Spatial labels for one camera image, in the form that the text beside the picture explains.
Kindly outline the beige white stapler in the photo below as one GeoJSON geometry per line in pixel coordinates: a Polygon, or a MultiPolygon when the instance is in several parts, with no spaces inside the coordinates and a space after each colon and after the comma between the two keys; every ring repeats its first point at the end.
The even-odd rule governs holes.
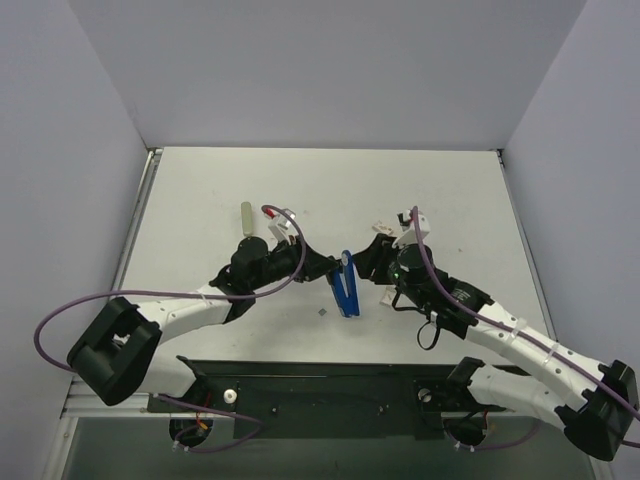
{"type": "Polygon", "coordinates": [[[244,237],[250,237],[254,234],[253,208],[250,202],[244,201],[240,206],[241,211],[241,228],[244,237]]]}

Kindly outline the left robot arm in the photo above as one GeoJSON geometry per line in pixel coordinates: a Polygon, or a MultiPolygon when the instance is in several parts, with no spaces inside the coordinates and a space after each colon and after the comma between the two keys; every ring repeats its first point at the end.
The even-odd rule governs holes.
{"type": "Polygon", "coordinates": [[[206,397],[200,374],[185,356],[162,353],[160,345],[238,319],[263,287],[287,277],[314,281],[338,268],[336,258],[299,241],[270,248],[263,239],[248,237],[229,264],[192,298],[139,304],[123,296],[109,300],[72,346],[67,363],[108,406],[147,393],[170,396],[181,410],[195,411],[206,397]]]}

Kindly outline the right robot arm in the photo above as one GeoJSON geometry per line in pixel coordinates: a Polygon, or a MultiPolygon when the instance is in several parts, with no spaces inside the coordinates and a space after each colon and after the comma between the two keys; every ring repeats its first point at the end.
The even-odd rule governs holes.
{"type": "Polygon", "coordinates": [[[447,383],[449,402],[526,415],[559,429],[583,453],[615,458],[639,417],[633,369],[570,350],[509,313],[475,286],[436,268],[430,250],[379,234],[353,257],[358,275],[392,285],[440,331],[484,347],[519,368],[514,374],[481,360],[460,362],[447,383]]]}

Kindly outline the white staple box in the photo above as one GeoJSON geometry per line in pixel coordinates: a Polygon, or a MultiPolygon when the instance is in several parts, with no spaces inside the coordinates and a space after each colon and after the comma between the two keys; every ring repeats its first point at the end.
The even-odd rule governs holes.
{"type": "Polygon", "coordinates": [[[377,221],[372,225],[372,229],[376,232],[376,233],[380,233],[380,234],[384,234],[384,235],[388,235],[388,236],[394,236],[395,232],[393,230],[392,227],[390,227],[389,225],[384,224],[381,221],[377,221]]]}

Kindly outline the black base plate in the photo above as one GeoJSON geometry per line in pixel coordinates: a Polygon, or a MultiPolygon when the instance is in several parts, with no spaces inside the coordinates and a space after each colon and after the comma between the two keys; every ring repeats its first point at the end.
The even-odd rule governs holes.
{"type": "Polygon", "coordinates": [[[204,361],[183,401],[235,412],[235,438],[438,439],[443,415],[485,411],[448,382],[451,365],[204,361]]]}

